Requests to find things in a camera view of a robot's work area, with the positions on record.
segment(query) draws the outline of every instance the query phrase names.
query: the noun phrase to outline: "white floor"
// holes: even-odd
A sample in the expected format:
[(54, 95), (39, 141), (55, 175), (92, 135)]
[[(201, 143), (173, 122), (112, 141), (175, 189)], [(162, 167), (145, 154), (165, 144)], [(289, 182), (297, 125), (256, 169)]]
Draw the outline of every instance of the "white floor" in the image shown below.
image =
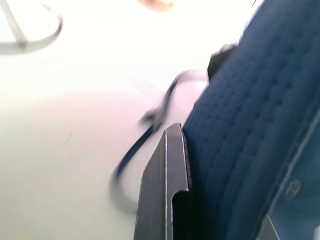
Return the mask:
[[(111, 203), (111, 173), (175, 75), (204, 71), (239, 38), (247, 1), (177, 0), (166, 13), (135, 0), (47, 2), (64, 18), (58, 40), (0, 56), (0, 239), (133, 239), (135, 216)], [(205, 86), (178, 87), (167, 126), (186, 120)], [(161, 134), (125, 172), (135, 200)]]

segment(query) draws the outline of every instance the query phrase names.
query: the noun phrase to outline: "blurry object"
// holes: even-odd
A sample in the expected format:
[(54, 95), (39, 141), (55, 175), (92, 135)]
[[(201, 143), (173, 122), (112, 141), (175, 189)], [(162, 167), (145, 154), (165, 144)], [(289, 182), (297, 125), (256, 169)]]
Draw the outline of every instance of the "blurry object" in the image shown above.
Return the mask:
[[(33, 22), (30, 23), (26, 21), (26, 19), (21, 19), (21, 17), (17, 16), (17, 12), (15, 13), (12, 11), (10, 4), (8, 4), (7, 0), (0, 0), (0, 8), (2, 9), (2, 14), (4, 16), (4, 19), (6, 19), (6, 22), (9, 26), (9, 29), (14, 37), (13, 40), (0, 40), (0, 55), (16, 55), (16, 54), (23, 54), (23, 53), (29, 53), (34, 52), (40, 49), (43, 49), (47, 46), (49, 46), (52, 42), (54, 42), (57, 37), (60, 35), (62, 26), (63, 26), (63, 18), (60, 14), (54, 13), (52, 9), (47, 5), (41, 5), (41, 8), (49, 13), (54, 14), (55, 18), (57, 18), (57, 27), (55, 31), (45, 37), (38, 37), (36, 39), (31, 39), (31, 37), (26, 36), (24, 32), (24, 28), (22, 26), (31, 26), (34, 28), (35, 25)], [(25, 11), (24, 7), (20, 7), (19, 11)], [(29, 14), (27, 17), (34, 17), (34, 14)], [(43, 19), (37, 20), (37, 23), (43, 24)]]
[(147, 5), (149, 8), (158, 11), (167, 11), (174, 6), (174, 0), (138, 0), (140, 3)]

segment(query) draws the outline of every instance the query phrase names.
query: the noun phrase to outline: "white surface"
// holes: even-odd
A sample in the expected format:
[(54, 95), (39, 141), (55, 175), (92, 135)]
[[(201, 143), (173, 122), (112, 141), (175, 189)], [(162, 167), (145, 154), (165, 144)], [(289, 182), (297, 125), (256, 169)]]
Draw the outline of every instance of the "white surface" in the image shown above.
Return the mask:
[[(58, 40), (0, 56), (0, 239), (133, 239), (135, 216), (111, 204), (110, 175), (175, 75), (204, 70), (237, 40), (243, 2), (180, 0), (168, 13), (134, 0), (47, 2), (64, 18)], [(167, 125), (185, 121), (205, 84), (178, 87)], [(136, 200), (161, 134), (125, 171)]]

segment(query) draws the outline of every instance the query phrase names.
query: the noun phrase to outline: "blue quilted fabric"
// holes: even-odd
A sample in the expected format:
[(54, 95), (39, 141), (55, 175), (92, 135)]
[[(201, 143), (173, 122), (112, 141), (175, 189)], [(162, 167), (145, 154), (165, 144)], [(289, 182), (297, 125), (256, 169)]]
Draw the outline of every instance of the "blue quilted fabric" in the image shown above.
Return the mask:
[(202, 231), (255, 240), (320, 103), (320, 1), (266, 0), (183, 131)]

